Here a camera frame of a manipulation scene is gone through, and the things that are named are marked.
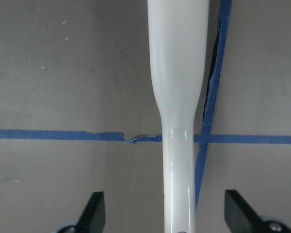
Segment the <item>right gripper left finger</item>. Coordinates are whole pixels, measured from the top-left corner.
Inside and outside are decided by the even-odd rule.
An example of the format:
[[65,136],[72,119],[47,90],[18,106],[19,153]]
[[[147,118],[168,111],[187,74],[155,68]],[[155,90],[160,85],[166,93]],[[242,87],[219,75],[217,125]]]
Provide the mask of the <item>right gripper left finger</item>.
[[76,233],[102,233],[105,226],[104,192],[94,192],[83,210],[76,226]]

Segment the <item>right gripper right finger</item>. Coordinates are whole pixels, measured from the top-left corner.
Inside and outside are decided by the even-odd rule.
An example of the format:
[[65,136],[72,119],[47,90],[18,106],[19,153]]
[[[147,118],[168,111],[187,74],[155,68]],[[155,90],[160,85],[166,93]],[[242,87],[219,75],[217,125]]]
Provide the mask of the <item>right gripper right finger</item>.
[[261,218],[237,190],[225,190],[224,219],[232,233],[291,233],[283,222]]

